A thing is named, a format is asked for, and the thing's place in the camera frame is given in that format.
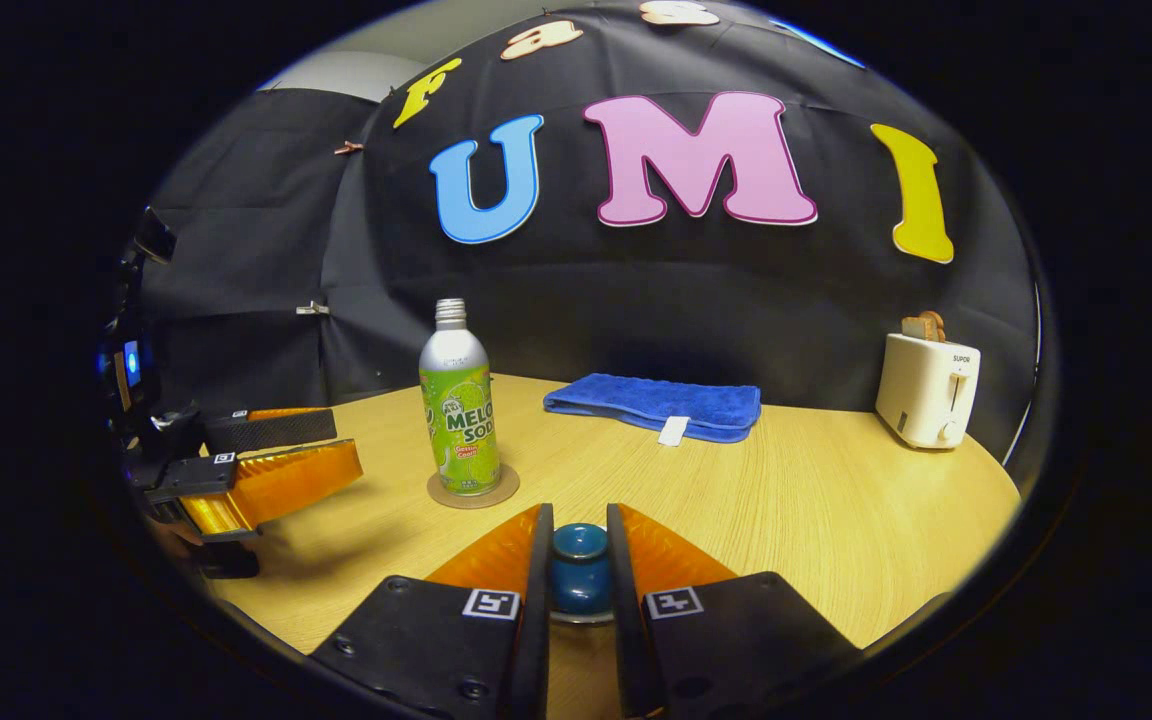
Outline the blue folded towel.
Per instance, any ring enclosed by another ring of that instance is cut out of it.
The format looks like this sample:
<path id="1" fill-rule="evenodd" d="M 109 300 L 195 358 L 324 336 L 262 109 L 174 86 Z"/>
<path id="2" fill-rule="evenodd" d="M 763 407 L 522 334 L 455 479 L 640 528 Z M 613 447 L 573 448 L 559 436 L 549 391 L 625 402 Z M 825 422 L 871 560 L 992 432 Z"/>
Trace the blue folded towel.
<path id="1" fill-rule="evenodd" d="M 732 445 L 753 432 L 761 391 L 593 373 L 550 392 L 543 407 L 548 414 L 602 416 L 657 433 L 685 419 L 679 437 Z"/>

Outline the black equipment stand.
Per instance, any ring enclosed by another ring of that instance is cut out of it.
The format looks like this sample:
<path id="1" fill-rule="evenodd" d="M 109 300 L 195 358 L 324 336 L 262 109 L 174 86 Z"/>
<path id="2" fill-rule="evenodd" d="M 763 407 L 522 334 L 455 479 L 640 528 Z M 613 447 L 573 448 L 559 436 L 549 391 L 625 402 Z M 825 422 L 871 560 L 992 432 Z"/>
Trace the black equipment stand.
<path id="1" fill-rule="evenodd" d="M 147 264 L 169 264 L 175 250 L 177 234 L 159 211 L 146 206 L 115 265 L 111 316 L 103 328 L 97 363 L 103 409 L 109 427 L 120 434 L 136 433 L 161 395 L 142 287 Z"/>

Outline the silver green label water bottle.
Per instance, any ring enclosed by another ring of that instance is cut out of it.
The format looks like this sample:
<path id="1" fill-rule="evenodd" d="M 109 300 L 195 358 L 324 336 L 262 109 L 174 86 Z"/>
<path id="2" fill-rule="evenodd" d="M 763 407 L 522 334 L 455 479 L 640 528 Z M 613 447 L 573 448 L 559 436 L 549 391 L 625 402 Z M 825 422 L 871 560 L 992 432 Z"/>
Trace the silver green label water bottle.
<path id="1" fill-rule="evenodd" d="M 453 497 L 480 497 L 500 482 L 488 355 L 468 328 L 467 302 L 438 300 L 422 347 L 420 397 L 435 477 Z"/>

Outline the black backdrop cloth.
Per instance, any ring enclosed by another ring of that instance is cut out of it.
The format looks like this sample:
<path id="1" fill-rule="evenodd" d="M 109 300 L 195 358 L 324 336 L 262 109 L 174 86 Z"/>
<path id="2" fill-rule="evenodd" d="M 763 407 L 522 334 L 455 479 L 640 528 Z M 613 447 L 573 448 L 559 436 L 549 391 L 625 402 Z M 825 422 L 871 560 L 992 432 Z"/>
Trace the black backdrop cloth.
<path id="1" fill-rule="evenodd" d="M 433 0 L 247 92 L 150 199 L 179 238 L 143 282 L 165 400 L 414 386 L 461 297 L 499 374 L 870 411 L 884 338 L 932 310 L 982 354 L 967 433 L 1009 461 L 1048 342 L 1005 187 L 858 51 L 694 1 L 680 26 L 644 0 Z"/>

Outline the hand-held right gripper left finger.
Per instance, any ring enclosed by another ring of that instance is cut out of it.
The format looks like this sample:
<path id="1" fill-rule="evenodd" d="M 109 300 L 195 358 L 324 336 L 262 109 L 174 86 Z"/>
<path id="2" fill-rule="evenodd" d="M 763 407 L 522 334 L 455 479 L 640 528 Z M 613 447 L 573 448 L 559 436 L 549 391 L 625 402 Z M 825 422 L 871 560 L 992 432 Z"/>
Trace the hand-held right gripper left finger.
<path id="1" fill-rule="evenodd" d="M 408 714 L 547 720 L 553 530 L 539 503 L 429 577 L 381 579 L 314 662 Z"/>

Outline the white toaster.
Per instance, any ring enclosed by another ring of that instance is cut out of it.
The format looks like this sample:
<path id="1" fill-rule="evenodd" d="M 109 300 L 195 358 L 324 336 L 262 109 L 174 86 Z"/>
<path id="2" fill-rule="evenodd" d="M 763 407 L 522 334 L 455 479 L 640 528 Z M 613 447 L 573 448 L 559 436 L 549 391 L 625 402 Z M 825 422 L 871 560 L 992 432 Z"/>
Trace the white toaster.
<path id="1" fill-rule="evenodd" d="M 980 376 L 980 350 L 890 333 L 876 397 L 879 418 L 908 446 L 963 444 Z"/>

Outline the blue teacup lid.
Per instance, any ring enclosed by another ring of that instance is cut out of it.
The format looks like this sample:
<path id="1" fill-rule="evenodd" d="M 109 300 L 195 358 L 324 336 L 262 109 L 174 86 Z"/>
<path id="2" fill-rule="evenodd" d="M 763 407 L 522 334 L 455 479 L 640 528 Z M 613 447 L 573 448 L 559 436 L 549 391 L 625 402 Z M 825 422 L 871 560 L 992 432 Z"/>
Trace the blue teacup lid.
<path id="1" fill-rule="evenodd" d="M 550 593 L 561 615 L 591 617 L 611 611 L 609 536 L 602 525 L 570 523 L 550 538 Z"/>

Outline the round brown coaster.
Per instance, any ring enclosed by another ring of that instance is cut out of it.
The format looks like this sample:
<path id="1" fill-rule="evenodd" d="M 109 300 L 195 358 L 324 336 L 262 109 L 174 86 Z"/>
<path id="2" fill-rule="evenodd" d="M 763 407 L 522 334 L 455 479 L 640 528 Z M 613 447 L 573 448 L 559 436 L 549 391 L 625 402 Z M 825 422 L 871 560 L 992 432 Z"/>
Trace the round brown coaster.
<path id="1" fill-rule="evenodd" d="M 486 507 L 503 503 L 509 500 L 520 488 L 520 478 L 515 469 L 509 465 L 500 465 L 500 478 L 488 491 L 480 495 L 458 495 L 444 487 L 442 477 L 439 473 L 431 473 L 426 482 L 426 492 L 433 498 L 435 503 L 450 507 L 450 509 L 486 509 Z"/>

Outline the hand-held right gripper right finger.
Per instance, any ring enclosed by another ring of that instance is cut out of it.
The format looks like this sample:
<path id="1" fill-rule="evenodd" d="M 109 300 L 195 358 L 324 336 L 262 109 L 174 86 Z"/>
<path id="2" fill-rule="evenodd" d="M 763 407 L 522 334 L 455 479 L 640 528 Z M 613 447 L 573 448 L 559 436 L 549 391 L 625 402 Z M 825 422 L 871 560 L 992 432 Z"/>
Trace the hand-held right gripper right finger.
<path id="1" fill-rule="evenodd" d="M 738 575 L 626 503 L 605 529 L 626 719 L 764 719 L 861 660 L 776 571 Z"/>

